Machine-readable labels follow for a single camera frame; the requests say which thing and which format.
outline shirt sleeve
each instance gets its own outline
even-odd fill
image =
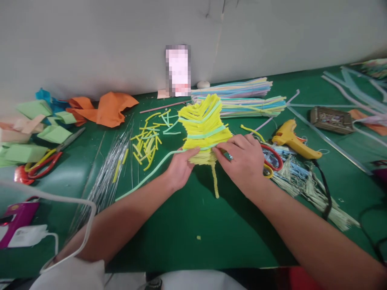
[[[104,274],[103,260],[89,263],[72,257],[40,275],[30,290],[103,290]]]

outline yellow pipe cleaner craft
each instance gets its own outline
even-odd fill
[[[220,112],[222,110],[221,99],[216,95],[208,95],[199,104],[187,105],[179,111],[179,119],[187,131],[187,140],[183,150],[200,147],[200,152],[189,161],[198,165],[211,165],[214,177],[215,197],[219,198],[217,178],[215,173],[216,156],[212,147],[218,143],[226,142],[233,135],[222,123]]]

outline white wall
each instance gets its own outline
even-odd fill
[[[40,87],[60,98],[162,89],[167,44],[191,45],[192,83],[378,56],[387,47],[386,5],[227,0],[222,23],[223,0],[4,0],[0,114]]]

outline yellow glue gun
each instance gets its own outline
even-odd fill
[[[294,129],[297,124],[294,119],[286,121],[281,128],[277,131],[275,136],[272,139],[272,142],[277,143],[277,145],[288,145],[298,154],[306,159],[319,159],[323,155],[321,152],[314,151],[308,146],[303,144],[299,138],[295,135]]]

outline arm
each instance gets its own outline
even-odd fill
[[[219,149],[226,150],[229,161]],[[386,289],[386,269],[328,222],[262,175],[264,156],[251,135],[218,144],[219,163],[268,218],[302,267],[324,289]]]
[[[150,216],[187,183],[194,167],[188,159],[198,152],[199,148],[196,148],[175,154],[165,173],[98,214],[89,240],[77,257],[89,262],[104,260],[107,264]],[[75,252],[84,236],[85,227],[69,241],[54,262],[57,263]]]

